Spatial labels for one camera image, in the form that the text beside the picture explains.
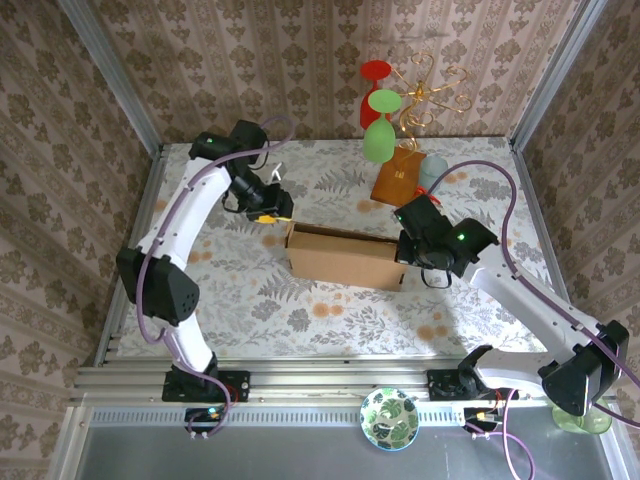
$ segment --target decorative plate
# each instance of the decorative plate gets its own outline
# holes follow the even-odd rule
[[[411,445],[418,434],[416,405],[402,390],[379,388],[362,402],[360,425],[376,447],[402,450]]]

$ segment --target cardboard box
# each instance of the cardboard box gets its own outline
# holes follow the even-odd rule
[[[291,222],[285,249],[294,277],[399,291],[406,265],[397,239]]]

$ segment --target floral tablecloth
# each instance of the floral tablecloth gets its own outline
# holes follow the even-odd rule
[[[550,285],[509,148],[502,138],[423,139],[421,150],[449,165],[484,159],[505,167],[519,185],[509,231],[512,254]],[[188,144],[174,144],[155,208],[162,211],[188,160]],[[294,219],[397,237],[392,207],[369,200],[380,167],[362,156],[360,140],[292,141],[269,157],[286,165],[283,187],[295,202]],[[271,168],[262,170],[268,175]],[[488,167],[458,170],[436,192],[455,223],[471,216],[498,237],[510,196],[501,174]],[[234,357],[464,354],[490,342],[514,351],[541,344],[489,295],[454,278],[448,290],[426,288],[409,268],[401,292],[297,279],[284,250],[286,224],[260,225],[216,205],[200,232],[186,272],[200,286],[197,315],[218,355]],[[431,282],[441,281],[428,273]],[[129,310],[119,354],[166,355],[147,345]]]

